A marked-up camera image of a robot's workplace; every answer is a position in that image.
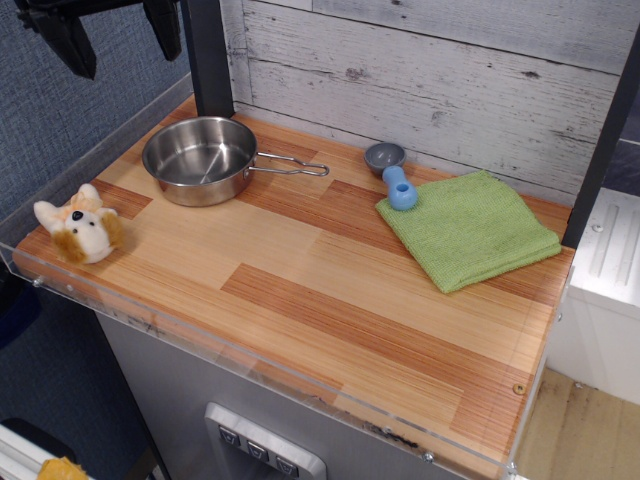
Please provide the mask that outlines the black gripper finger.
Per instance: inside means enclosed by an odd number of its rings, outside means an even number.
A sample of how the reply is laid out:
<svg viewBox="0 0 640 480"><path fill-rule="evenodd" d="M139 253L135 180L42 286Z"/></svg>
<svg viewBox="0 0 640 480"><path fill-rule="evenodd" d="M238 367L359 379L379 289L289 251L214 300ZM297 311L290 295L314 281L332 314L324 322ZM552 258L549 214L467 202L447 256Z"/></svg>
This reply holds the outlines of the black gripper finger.
<svg viewBox="0 0 640 480"><path fill-rule="evenodd" d="M96 56L90 40L73 11L77 1L17 1L17 17L25 29L39 34L75 74L93 80Z"/></svg>
<svg viewBox="0 0 640 480"><path fill-rule="evenodd" d="M182 51L177 2L144 0L143 8L165 59L176 60Z"/></svg>

